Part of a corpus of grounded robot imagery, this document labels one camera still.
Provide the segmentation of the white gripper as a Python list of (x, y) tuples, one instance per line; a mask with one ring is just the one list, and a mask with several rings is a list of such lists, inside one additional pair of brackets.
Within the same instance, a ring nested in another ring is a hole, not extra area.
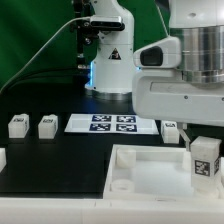
[(135, 113), (147, 119), (175, 121), (190, 151), (187, 124), (224, 126), (224, 84), (191, 84), (176, 69), (180, 40), (168, 36), (134, 52), (139, 71), (133, 78)]

